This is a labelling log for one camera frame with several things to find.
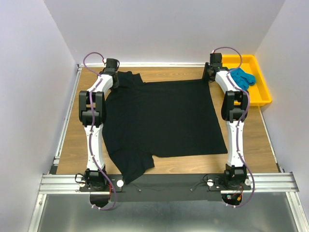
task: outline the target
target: blue cloth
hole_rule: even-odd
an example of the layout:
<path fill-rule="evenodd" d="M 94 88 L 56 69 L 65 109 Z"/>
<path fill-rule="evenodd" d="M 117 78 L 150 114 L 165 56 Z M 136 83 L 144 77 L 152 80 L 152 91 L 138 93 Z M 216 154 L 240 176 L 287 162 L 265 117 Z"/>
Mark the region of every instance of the blue cloth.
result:
<path fill-rule="evenodd" d="M 236 84 L 243 90 L 247 90 L 249 88 L 249 85 L 253 86 L 255 84 L 255 77 L 249 73 L 245 73 L 245 71 L 241 68 L 232 71 L 230 74 Z"/>

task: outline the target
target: gray wall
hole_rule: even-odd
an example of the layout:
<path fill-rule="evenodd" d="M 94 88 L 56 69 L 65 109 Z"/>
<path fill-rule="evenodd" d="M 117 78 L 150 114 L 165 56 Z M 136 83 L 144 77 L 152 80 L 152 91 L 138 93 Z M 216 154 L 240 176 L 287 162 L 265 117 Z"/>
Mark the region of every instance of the gray wall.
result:
<path fill-rule="evenodd" d="M 76 64 L 42 0 L 4 1 L 0 33 L 0 230 L 25 232 Z"/>
<path fill-rule="evenodd" d="M 278 163 L 293 171 L 309 216 L 309 1 L 286 0 L 256 52 L 273 98 L 263 108 Z"/>
<path fill-rule="evenodd" d="M 283 2 L 45 0 L 78 63 L 91 51 L 122 62 L 205 62 L 223 45 L 254 54 Z"/>

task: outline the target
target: yellow tray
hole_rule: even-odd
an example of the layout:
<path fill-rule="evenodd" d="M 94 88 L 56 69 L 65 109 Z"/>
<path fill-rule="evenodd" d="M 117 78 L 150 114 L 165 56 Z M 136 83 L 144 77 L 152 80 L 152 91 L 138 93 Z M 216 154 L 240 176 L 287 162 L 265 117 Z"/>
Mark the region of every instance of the yellow tray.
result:
<path fill-rule="evenodd" d="M 223 55 L 222 63 L 224 67 L 229 69 L 236 68 L 240 63 L 238 55 Z M 256 83 L 249 86 L 250 105 L 262 106 L 271 103 L 271 96 L 267 88 L 266 82 L 253 55 L 243 55 L 241 68 L 246 72 L 255 76 Z"/>

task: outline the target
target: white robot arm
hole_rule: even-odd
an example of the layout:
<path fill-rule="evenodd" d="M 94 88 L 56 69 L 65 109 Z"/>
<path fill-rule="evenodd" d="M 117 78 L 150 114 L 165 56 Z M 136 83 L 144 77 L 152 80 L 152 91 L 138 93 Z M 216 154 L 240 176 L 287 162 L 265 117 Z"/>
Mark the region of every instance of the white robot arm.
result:
<path fill-rule="evenodd" d="M 80 91 L 79 93 L 79 120 L 83 123 L 88 147 L 88 163 L 84 174 L 85 184 L 87 186 L 97 188 L 106 186 L 106 180 L 102 174 L 105 171 L 102 153 L 102 130 L 106 120 L 104 96 L 109 89 L 113 90 L 119 86 L 117 76 L 118 67 L 118 60 L 108 58 L 106 60 L 106 67 L 99 73 L 100 75 L 93 86 L 87 91 Z M 92 94 L 95 120 L 93 120 L 91 106 L 89 106 L 90 94 Z"/>
<path fill-rule="evenodd" d="M 105 96 L 107 90 L 112 88 L 113 86 L 113 79 L 111 75 L 102 74 L 98 76 L 97 81 L 90 87 L 87 92 L 95 89 L 93 93 L 96 92 L 103 92 Z M 87 135 L 87 144 L 89 144 L 89 135 L 91 133 L 91 124 L 84 127 L 86 135 Z M 93 127 L 92 139 L 91 139 L 91 147 L 94 157 L 96 158 L 97 164 L 101 169 L 104 169 L 104 157 L 102 153 L 102 130 L 103 130 L 103 123 L 101 123 L 98 127 Z M 91 153 L 89 146 L 88 147 L 88 163 L 87 168 L 90 170 L 98 170 L 98 167 L 94 163 L 93 159 L 91 158 Z"/>
<path fill-rule="evenodd" d="M 216 73 L 215 81 L 220 85 L 221 89 L 223 90 L 224 93 L 227 91 L 233 91 L 233 92 L 239 92 L 235 87 L 238 87 L 238 85 L 234 82 L 233 78 L 228 74 L 230 79 L 228 80 L 227 78 L 227 71 L 219 71 Z M 243 160 L 243 149 L 242 149 L 242 131 L 243 131 L 243 126 L 244 122 L 240 122 L 238 127 L 239 127 L 239 132 L 238 132 L 238 138 L 236 138 L 236 126 L 237 126 L 237 121 L 233 120 L 231 121 L 226 121 L 226 126 L 227 126 L 227 131 L 228 131 L 228 158 L 227 158 L 227 165 L 232 167 L 234 165 L 235 167 L 242 167 L 243 162 L 240 160 L 238 152 L 242 156 Z"/>
<path fill-rule="evenodd" d="M 211 53 L 210 62 L 205 64 L 203 80 L 217 82 L 225 93 L 221 116 L 228 130 L 228 159 L 224 171 L 224 186 L 239 186 L 247 179 L 247 167 L 243 155 L 242 132 L 247 116 L 248 96 L 234 82 L 229 69 L 223 67 L 222 54 Z"/>

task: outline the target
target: wooden surface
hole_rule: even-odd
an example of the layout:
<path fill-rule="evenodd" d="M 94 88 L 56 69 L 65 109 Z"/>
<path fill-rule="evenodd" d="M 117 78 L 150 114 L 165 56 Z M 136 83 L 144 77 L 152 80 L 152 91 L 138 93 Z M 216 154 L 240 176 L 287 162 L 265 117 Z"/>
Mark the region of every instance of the wooden surface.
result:
<path fill-rule="evenodd" d="M 203 68 L 120 68 L 119 71 L 140 73 L 144 82 L 176 81 L 200 79 Z M 90 88 L 96 80 L 96 75 L 83 68 L 73 109 L 62 148 L 57 174 L 84 173 L 87 165 L 86 135 L 78 119 L 78 93 Z M 228 147 L 228 136 L 225 121 L 221 118 L 223 92 L 217 83 L 210 83 L 212 101 L 219 119 L 222 134 Z M 254 173 L 278 172 L 266 131 L 258 107 L 251 107 L 244 126 L 244 156 Z M 119 174 L 119 170 L 110 160 L 105 145 L 103 145 L 106 170 L 109 174 Z M 227 154 L 199 155 L 187 157 L 159 158 L 153 156 L 155 167 L 147 174 L 192 174 L 192 173 L 222 173 L 225 169 Z"/>

